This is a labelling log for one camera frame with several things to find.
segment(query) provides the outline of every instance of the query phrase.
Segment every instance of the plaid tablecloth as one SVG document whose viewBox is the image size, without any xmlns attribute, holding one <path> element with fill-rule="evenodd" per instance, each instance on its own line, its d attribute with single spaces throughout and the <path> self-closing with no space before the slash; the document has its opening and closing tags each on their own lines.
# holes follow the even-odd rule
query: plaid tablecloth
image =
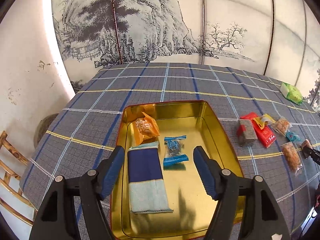
<svg viewBox="0 0 320 240">
<path fill-rule="evenodd" d="M 121 114 L 126 106 L 160 101 L 207 101 L 219 118 L 235 149 L 243 174 L 264 177 L 277 199 L 290 232 L 298 228 L 313 206 L 320 169 L 311 158 L 295 176 L 281 154 L 287 140 L 277 134 L 268 149 L 257 142 L 239 147 L 237 119 L 249 112 L 284 116 L 301 139 L 320 145 L 320 119 L 307 102 L 297 106 L 279 91 L 281 82 L 266 76 L 208 65 L 139 63 L 105 67 L 68 103 L 40 141 L 20 187 L 39 208 L 57 175 L 72 178 L 96 168 L 116 146 Z M 88 239 L 80 198 L 76 215 L 82 239 Z M 109 198 L 103 202 L 109 216 Z M 237 239 L 239 225 L 231 238 Z"/>
</svg>

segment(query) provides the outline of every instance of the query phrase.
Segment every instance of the wrapped pastry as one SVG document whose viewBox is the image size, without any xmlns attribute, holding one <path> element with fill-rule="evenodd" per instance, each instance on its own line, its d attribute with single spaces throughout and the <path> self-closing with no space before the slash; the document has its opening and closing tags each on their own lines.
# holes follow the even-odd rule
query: wrapped pastry
<svg viewBox="0 0 320 240">
<path fill-rule="evenodd" d="M 313 148 L 308 139 L 306 139 L 306 140 L 301 144 L 301 149 L 303 149 L 305 146 L 309 147 L 310 149 Z"/>
<path fill-rule="evenodd" d="M 292 125 L 283 116 L 272 125 L 272 128 L 275 129 L 278 133 L 282 134 L 283 136 L 285 136 L 286 132 L 290 127 L 292 127 Z"/>
<path fill-rule="evenodd" d="M 148 140 L 160 135 L 156 120 L 147 115 L 145 112 L 142 113 L 144 118 L 138 118 L 133 122 L 136 146 L 140 145 L 144 140 Z"/>
<path fill-rule="evenodd" d="M 302 164 L 293 143 L 288 142 L 286 144 L 283 144 L 281 145 L 281 149 L 291 171 L 295 172 L 295 174 L 298 175 L 298 171 L 302 169 Z"/>
</svg>

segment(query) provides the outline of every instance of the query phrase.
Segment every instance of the gold tin tray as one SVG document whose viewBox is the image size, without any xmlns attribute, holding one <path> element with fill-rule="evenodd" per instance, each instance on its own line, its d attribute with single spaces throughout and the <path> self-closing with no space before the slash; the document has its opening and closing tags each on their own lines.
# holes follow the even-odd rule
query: gold tin tray
<svg viewBox="0 0 320 240">
<path fill-rule="evenodd" d="M 115 184 L 111 199 L 111 227 L 121 240 L 157 239 L 186 240 L 203 236 L 212 219 L 217 201 L 204 190 L 193 162 L 193 149 L 201 145 L 222 168 L 243 176 L 233 147 L 219 120 L 205 101 L 164 102 L 128 106 L 123 113 L 117 145 L 125 152 L 135 146 L 132 122 L 144 117 L 156 119 L 159 126 L 159 159 L 172 213 L 134 214 L 130 212 L 128 193 L 128 160 Z M 184 153 L 189 161 L 163 169 L 164 137 L 186 135 Z M 244 197 L 239 197 L 235 223 L 241 221 Z"/>
</svg>

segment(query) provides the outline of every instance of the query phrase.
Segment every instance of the wooden chair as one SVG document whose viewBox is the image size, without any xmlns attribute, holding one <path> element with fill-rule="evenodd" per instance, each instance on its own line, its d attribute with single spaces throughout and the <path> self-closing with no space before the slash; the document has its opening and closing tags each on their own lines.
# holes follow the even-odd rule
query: wooden chair
<svg viewBox="0 0 320 240">
<path fill-rule="evenodd" d="M 6 140 L 7 136 L 8 135 L 5 131 L 3 131 L 2 134 L 0 135 L 0 148 L 2 146 L 4 146 L 20 162 L 27 165 L 29 163 L 29 161 Z M 34 208 L 34 214 L 33 214 L 33 221 L 34 221 L 36 214 L 37 214 L 37 209 L 31 204 L 31 202 L 29 200 L 27 200 L 26 198 L 24 198 L 22 196 L 22 190 L 20 188 L 19 188 L 18 192 L 16 192 L 15 190 L 13 190 L 9 186 L 9 182 L 10 182 L 11 177 L 14 177 L 17 180 L 20 180 L 21 177 L 18 174 L 16 174 L 13 170 L 11 170 L 7 165 L 5 165 L 1 160 L 0 160 L 0 166 L 2 168 L 4 168 L 4 170 L 5 170 L 4 179 L 0 178 L 0 184 L 2 186 L 4 186 L 4 188 L 6 190 L 8 190 L 12 195 L 14 195 L 20 201 L 22 201 L 23 203 L 27 204 L 28 206 Z M 14 210 L 2 198 L 0 198 L 0 205 L 2 205 L 6 210 L 8 210 L 11 214 L 16 216 L 17 218 L 19 218 L 23 222 L 25 222 L 31 226 L 33 225 L 33 221 L 31 221 L 30 219 L 26 218 L 25 216 L 21 215 L 19 212 Z"/>
</svg>

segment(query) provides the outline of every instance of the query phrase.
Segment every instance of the wall stain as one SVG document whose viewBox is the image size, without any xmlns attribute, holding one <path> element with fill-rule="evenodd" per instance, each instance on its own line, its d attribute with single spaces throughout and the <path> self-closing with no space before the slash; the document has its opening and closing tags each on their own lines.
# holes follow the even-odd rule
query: wall stain
<svg viewBox="0 0 320 240">
<path fill-rule="evenodd" d="M 48 63 L 44 63 L 42 60 L 39 61 L 39 65 L 38 65 L 38 71 L 39 71 L 39 68 L 42 68 L 44 70 L 44 66 L 50 66 L 51 64 Z"/>
<path fill-rule="evenodd" d="M 15 106 L 17 105 L 17 102 L 16 102 L 16 98 L 17 96 L 20 96 L 20 94 L 18 95 L 14 95 L 13 93 L 18 93 L 18 91 L 21 90 L 21 89 L 18 89 L 18 90 L 15 90 L 15 91 L 12 91 L 11 88 L 8 89 L 8 99 L 11 101 L 12 104 L 14 104 Z"/>
</svg>

